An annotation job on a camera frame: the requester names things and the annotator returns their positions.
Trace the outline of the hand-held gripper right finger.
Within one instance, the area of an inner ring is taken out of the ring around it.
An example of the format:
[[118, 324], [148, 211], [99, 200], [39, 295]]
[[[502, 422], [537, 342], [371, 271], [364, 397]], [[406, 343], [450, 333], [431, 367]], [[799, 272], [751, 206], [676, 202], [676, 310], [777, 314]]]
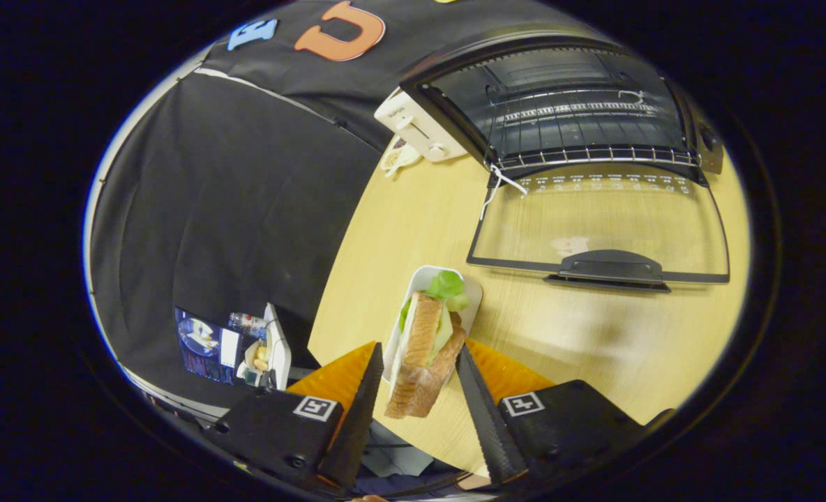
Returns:
[[554, 383], [476, 340], [456, 372], [495, 484], [579, 478], [648, 432], [582, 379]]

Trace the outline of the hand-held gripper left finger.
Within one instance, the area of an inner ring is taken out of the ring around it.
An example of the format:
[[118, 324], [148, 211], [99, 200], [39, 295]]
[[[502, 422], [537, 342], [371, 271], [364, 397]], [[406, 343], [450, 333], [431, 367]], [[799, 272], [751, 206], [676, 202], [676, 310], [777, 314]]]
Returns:
[[286, 390], [255, 390], [205, 437], [254, 471], [344, 496], [358, 476], [383, 369], [382, 345], [371, 341]]

